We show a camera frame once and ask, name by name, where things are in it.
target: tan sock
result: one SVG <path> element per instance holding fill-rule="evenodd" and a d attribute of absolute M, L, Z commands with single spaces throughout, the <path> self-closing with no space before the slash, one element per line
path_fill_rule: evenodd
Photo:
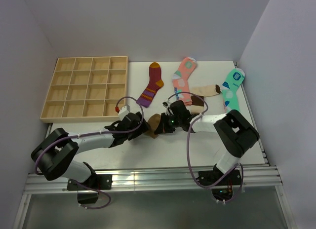
<path fill-rule="evenodd" d="M 220 94 L 221 88 L 216 84 L 212 84 L 203 87 L 192 87 L 190 88 L 190 92 L 198 96 L 210 97 Z"/>

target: white table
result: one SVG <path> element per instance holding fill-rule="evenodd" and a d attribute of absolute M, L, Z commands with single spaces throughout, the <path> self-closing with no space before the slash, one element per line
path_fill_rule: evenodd
<path fill-rule="evenodd" d="M 129 63 L 128 95 L 140 96 L 149 81 L 148 68 L 151 62 Z M 180 62 L 159 62 L 162 72 L 164 87 L 157 92 L 149 108 L 144 108 L 145 119 L 155 113 L 162 113 L 165 108 L 162 102 L 173 94 L 171 77 L 179 67 Z M 234 68 L 232 61 L 211 62 L 202 61 L 197 63 L 197 68 L 191 74 L 189 86 L 203 86 L 209 84 L 222 84 L 227 74 Z M 240 112 L 252 123 L 247 103 L 239 88 L 237 91 Z M 207 97 L 209 105 L 207 114 L 215 115 L 224 113 L 222 96 Z M 139 110 L 132 100 L 127 101 L 131 110 Z M 90 123 L 54 123 L 52 130 L 64 128 L 69 132 L 92 132 L 101 129 L 109 122 Z M 88 162 L 94 169 L 140 169 L 140 168 L 167 168 L 185 167 L 186 160 L 186 137 L 187 133 L 178 129 L 173 134 L 160 135 L 156 139 L 148 136 L 140 136 L 132 141 L 111 149 L 94 149 L 75 156 L 77 161 Z M 190 156 L 192 166 L 212 166 L 226 151 L 222 141 L 216 133 L 197 133 L 191 135 Z M 242 157 L 243 164 L 264 164 L 264 158 L 258 143 Z"/>

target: wooden tray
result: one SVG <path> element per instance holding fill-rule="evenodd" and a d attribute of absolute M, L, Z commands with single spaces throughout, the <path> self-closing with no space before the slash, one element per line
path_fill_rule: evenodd
<path fill-rule="evenodd" d="M 126 96 L 127 70 L 126 56 L 59 58 L 40 119 L 45 123 L 118 120 L 115 105 Z"/>

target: glass panel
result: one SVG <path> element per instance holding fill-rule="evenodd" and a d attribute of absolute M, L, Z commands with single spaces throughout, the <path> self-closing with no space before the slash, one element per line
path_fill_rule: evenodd
<path fill-rule="evenodd" d="M 207 190 L 111 193 L 104 209 L 78 207 L 76 194 L 33 195 L 24 229 L 285 229 L 274 187 L 246 188 L 226 206 Z"/>

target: metal frame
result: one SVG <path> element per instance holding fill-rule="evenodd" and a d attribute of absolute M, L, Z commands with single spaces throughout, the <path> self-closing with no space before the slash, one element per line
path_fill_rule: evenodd
<path fill-rule="evenodd" d="M 295 223 L 294 215 L 292 213 L 291 207 L 287 201 L 287 198 L 284 193 L 283 186 L 276 186 L 276 192 L 277 196 L 280 202 L 281 209 L 283 211 L 283 215 L 285 218 L 285 222 L 287 225 L 287 228 L 289 229 L 297 229 L 297 225 Z"/>
<path fill-rule="evenodd" d="M 212 167 L 194 167 L 198 171 L 212 170 Z M 199 189 L 192 180 L 188 168 L 146 169 L 146 170 L 106 170 L 97 174 L 112 174 L 112 188 L 107 192 L 160 191 Z M 47 181 L 44 176 L 29 175 L 24 188 L 25 194 L 77 193 L 67 191 L 67 178 Z M 277 167 L 244 167 L 244 186 L 281 186 Z"/>
<path fill-rule="evenodd" d="M 254 127 L 255 124 L 247 95 L 241 85 L 250 116 Z M 52 124 L 48 126 L 47 134 L 50 133 Z M 279 196 L 281 208 L 289 229 L 295 229 L 296 224 L 291 213 L 289 204 L 283 192 L 283 184 L 276 166 L 270 166 L 261 141 L 259 144 L 265 164 L 248 165 L 244 167 L 244 187 L 275 186 Z M 210 170 L 212 167 L 194 167 L 197 173 L 200 170 Z M 194 183 L 187 168 L 164 168 L 164 169 L 142 169 L 142 170 L 101 170 L 97 174 L 112 174 L 112 189 L 107 192 L 123 191 L 161 191 L 161 190 L 189 190 L 199 189 Z M 30 174 L 27 178 L 21 203 L 13 225 L 14 229 L 22 229 L 28 211 L 32 194 L 48 193 L 77 193 L 78 191 L 67 191 L 67 178 L 58 178 L 55 181 L 47 181 L 44 176 Z"/>

